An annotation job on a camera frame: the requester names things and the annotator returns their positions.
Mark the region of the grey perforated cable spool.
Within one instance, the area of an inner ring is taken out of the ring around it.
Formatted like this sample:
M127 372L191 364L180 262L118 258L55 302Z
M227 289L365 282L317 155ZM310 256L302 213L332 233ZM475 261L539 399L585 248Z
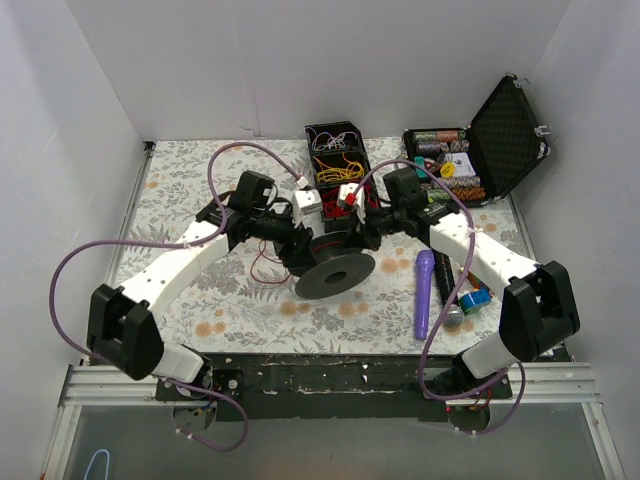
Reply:
M373 272L374 258L359 247L347 247L347 232L335 231L313 238L311 258L315 264L303 273L295 293L303 299L318 300L341 294L359 285Z

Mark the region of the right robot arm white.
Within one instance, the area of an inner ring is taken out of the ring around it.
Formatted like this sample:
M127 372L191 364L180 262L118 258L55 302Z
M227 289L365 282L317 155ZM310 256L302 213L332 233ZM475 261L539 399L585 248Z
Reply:
M340 207L355 211L353 238L373 249L382 236L403 232L460 263L478 277L501 303L498 329L455 356L454 389L475 397L489 377L516 362L529 362L576 334L579 314L567 269L556 261L540 264L520 256L476 229L459 199L431 204L414 169L384 177L390 204L368 210L363 184L339 189Z

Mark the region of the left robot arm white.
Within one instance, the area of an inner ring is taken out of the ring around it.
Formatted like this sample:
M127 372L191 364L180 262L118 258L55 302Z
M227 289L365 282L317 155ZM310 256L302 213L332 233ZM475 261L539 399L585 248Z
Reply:
M156 322L206 268L250 238L273 243L295 275L311 266L313 232L302 220L321 210L320 194L304 186L282 212L275 212L273 188L273 179L243 173L227 201L209 203L167 252L118 286L99 286L90 300L90 352L134 380L150 375L174 378L188 398L205 398L213 377L203 369L202 356L165 342Z

